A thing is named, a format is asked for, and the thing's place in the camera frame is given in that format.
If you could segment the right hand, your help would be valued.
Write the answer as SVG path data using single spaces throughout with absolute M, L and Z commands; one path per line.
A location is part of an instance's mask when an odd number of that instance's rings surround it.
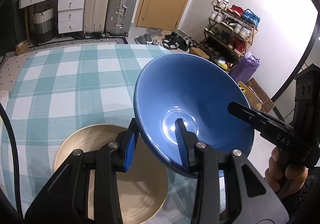
M 279 180 L 285 176 L 288 180 L 292 181 L 285 196 L 294 194 L 304 186 L 304 182 L 308 176 L 308 169 L 305 166 L 288 165 L 285 170 L 282 170 L 279 166 L 279 160 L 280 149 L 275 147 L 268 160 L 268 168 L 265 171 L 265 180 L 273 191 L 279 191 Z

